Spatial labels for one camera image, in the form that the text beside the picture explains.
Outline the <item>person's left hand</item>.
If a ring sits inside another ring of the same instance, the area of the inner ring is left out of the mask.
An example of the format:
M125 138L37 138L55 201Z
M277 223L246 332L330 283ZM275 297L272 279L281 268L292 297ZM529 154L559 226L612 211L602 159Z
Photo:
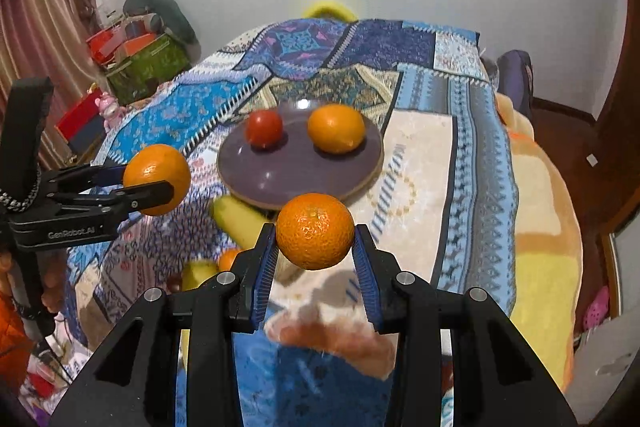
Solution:
M64 283L66 273L66 251L52 251L45 254L41 261L40 270L43 294L41 297L43 306L51 313L61 311L64 299ZM1 292L6 297L12 296L10 271L13 267L13 259L9 251L1 251Z

